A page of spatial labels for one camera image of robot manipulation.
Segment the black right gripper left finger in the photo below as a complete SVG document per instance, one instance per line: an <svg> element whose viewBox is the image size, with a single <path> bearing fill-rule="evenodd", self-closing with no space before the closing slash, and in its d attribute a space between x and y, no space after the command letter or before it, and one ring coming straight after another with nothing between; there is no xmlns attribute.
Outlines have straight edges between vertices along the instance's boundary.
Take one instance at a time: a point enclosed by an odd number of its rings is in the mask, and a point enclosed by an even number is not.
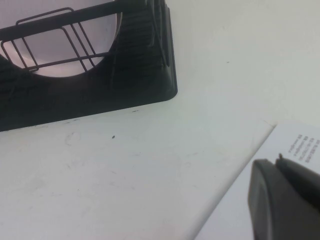
<svg viewBox="0 0 320 240"><path fill-rule="evenodd" d="M294 186L276 163L252 163L248 207L256 240L318 240L320 186Z"/></svg>

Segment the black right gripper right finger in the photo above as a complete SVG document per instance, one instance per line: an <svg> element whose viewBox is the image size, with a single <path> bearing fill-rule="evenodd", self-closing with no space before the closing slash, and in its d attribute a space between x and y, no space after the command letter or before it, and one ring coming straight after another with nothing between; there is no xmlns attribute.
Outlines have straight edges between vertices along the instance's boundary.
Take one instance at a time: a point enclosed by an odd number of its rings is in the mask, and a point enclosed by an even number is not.
<svg viewBox="0 0 320 240"><path fill-rule="evenodd" d="M295 187L319 187L320 175L303 165L286 158L278 158L276 167Z"/></svg>

